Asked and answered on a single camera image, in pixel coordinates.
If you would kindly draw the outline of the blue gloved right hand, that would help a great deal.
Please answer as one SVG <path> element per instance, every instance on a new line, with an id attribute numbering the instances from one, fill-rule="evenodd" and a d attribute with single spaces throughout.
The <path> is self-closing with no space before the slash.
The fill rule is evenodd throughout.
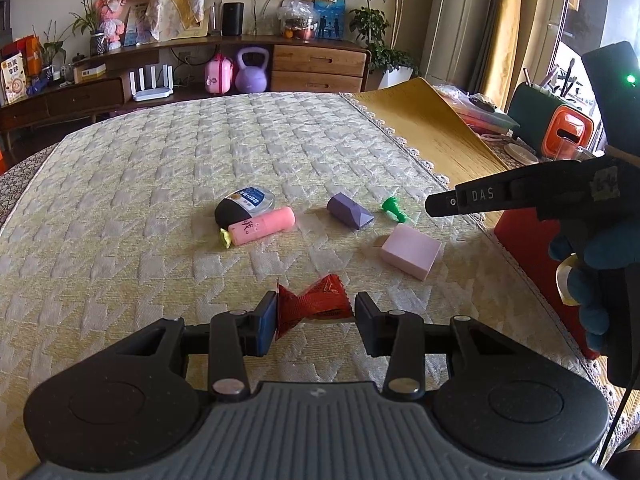
<path id="1" fill-rule="evenodd" d="M 639 262 L 639 222 L 629 220 L 599 232 L 585 247 L 582 265 L 567 275 L 567 290 L 579 304 L 579 322 L 590 350 L 605 354 L 612 301 L 604 298 L 600 273 Z"/>

